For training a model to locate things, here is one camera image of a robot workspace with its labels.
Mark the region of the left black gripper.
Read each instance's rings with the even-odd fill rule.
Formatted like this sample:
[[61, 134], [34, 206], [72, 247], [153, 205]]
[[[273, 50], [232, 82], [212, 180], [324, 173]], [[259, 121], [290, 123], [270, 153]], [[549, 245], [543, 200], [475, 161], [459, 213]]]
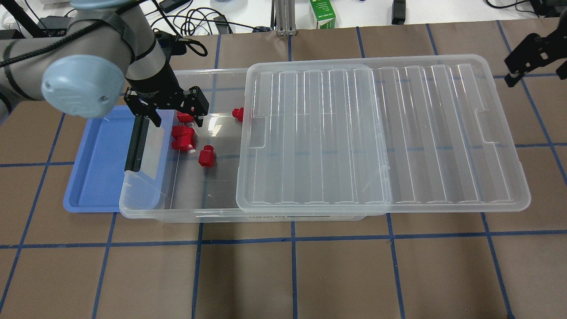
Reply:
[[202, 127], [208, 115], [210, 103], [199, 86], [184, 91], [170, 66], [164, 66], [146, 79], [126, 77], [130, 92], [124, 100], [136, 117], [149, 119], [155, 127], [161, 127], [162, 119], [156, 109], [173, 109], [193, 117], [197, 127]]

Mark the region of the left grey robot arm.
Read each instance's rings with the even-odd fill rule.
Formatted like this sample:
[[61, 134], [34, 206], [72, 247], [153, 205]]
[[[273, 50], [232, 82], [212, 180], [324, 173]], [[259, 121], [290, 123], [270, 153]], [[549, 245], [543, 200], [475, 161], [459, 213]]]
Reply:
[[136, 117], [161, 125], [159, 109], [190, 114], [198, 126], [209, 111], [201, 89], [183, 89], [172, 56], [207, 55], [197, 40], [150, 26], [139, 0], [73, 0], [77, 10], [62, 37], [1, 40], [1, 121], [23, 101], [47, 101], [83, 118], [107, 115], [125, 101]]

